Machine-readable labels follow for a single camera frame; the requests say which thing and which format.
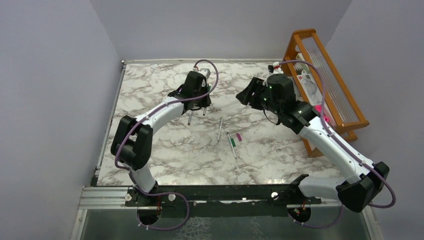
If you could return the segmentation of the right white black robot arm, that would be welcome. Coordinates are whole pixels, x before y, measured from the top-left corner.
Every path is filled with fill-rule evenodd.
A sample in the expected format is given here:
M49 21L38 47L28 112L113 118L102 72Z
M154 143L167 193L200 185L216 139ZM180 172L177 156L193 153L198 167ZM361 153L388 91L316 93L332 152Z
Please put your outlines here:
M236 99L242 105L276 114L278 124L313 144L339 169L341 178L301 179L298 189L303 196L339 200L359 213L381 192L389 167L382 161L374 163L355 150L321 119L314 106L298 100L294 84L286 75L273 74L266 80L253 77Z

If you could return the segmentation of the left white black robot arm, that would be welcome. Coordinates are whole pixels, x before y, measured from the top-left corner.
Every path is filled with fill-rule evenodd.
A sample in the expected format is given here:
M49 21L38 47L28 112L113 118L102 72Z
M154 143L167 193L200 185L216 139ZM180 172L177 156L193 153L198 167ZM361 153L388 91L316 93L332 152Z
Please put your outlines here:
M210 74L208 68L192 70L185 82L170 92L161 104L137 117L125 115L120 119L110 152L115 157L116 167L128 170L133 183L144 193L151 194L157 184L148 166L154 134L186 112L211 105L207 95Z

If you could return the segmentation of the pink pen cap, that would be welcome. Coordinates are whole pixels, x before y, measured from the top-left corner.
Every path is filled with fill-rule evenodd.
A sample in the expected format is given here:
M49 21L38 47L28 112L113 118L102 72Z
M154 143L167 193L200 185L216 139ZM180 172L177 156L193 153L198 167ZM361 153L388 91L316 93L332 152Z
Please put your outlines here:
M236 137L237 137L237 139L238 139L239 142L242 141L242 137L241 137L241 135L239 133L236 133Z

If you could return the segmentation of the silver pen green tip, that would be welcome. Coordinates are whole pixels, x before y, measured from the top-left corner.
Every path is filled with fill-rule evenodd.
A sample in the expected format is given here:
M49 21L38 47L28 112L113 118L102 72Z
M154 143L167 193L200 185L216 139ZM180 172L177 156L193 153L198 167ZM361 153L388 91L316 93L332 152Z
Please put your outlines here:
M230 134L228 132L226 132L226 136L228 138L228 141L229 141L229 144L230 144L230 147L231 147L231 152L232 152L234 158L237 159L237 154L236 154L236 151L235 151L235 147L232 146L232 143L231 143L231 140L230 140L231 136L230 136Z

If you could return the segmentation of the white package in rack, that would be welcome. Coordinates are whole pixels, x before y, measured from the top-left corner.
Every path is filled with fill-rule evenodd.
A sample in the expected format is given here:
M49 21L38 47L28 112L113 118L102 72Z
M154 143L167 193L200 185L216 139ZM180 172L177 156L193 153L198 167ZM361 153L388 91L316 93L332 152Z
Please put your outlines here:
M309 103L313 106L322 104L321 91L312 75L310 67L307 64L296 62L294 64L296 77L304 90Z

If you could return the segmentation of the pink item in rack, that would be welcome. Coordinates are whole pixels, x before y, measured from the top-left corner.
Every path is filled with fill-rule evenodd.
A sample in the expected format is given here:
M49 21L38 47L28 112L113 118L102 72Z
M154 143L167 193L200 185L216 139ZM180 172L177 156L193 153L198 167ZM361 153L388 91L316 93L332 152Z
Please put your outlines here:
M331 123L331 119L326 115L326 113L325 113L325 110L323 110L323 108L322 108L322 106L320 105L320 104L317 104L317 105L315 105L314 106L315 107L315 109L321 114L321 115L323 115L323 118L324 118L324 120L327 122L327 123Z

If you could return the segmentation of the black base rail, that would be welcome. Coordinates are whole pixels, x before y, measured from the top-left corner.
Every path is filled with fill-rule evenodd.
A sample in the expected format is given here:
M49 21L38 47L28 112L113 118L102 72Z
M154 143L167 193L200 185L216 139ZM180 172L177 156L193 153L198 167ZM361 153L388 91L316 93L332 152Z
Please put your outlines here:
M296 184L159 185L150 195L129 187L124 199L142 215L164 218L287 217L298 207L305 207L309 217L311 205L322 202L305 197Z

